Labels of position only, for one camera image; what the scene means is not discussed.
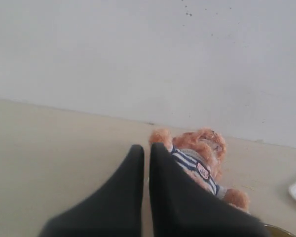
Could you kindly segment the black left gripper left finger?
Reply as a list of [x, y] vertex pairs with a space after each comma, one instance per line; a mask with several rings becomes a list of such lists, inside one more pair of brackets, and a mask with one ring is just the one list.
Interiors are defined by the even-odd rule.
[[71, 209], [51, 218], [41, 237], [140, 237], [144, 149], [131, 146], [108, 181]]

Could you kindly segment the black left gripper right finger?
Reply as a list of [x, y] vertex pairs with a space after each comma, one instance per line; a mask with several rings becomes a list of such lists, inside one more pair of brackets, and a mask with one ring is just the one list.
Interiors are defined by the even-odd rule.
[[192, 180], [161, 143], [150, 150], [149, 194], [156, 237], [268, 237], [257, 218]]

